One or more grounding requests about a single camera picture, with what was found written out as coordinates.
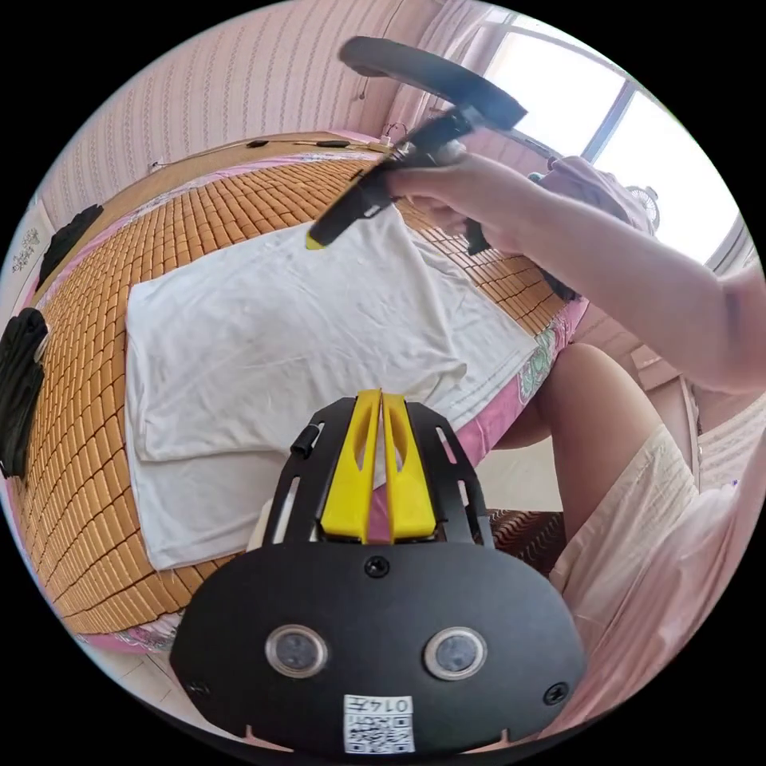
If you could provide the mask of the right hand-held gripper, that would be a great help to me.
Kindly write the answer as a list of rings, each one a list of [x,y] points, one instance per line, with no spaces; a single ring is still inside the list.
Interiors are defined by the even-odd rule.
[[[348,188],[312,223],[306,248],[325,249],[356,222],[372,219],[392,206],[397,197],[389,191],[390,173],[455,164],[465,151],[462,140],[484,124],[476,109],[449,109],[425,121],[399,140],[381,161],[352,178]]]

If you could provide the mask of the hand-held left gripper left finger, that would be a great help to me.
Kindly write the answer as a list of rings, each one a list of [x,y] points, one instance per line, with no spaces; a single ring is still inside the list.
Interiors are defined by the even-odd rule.
[[[359,392],[343,433],[320,524],[328,538],[368,541],[381,391]]]

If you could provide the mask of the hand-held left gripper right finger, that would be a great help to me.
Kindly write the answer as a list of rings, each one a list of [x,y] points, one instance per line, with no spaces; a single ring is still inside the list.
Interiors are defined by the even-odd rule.
[[[436,517],[405,399],[381,396],[384,429],[385,489],[392,543],[427,539]]]

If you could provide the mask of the person's right hand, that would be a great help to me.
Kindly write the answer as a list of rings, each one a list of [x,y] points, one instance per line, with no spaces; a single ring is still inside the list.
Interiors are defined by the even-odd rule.
[[[440,168],[390,172],[386,185],[444,230],[466,233],[467,221],[501,252],[524,252],[539,223],[543,189],[518,172],[472,153]]]

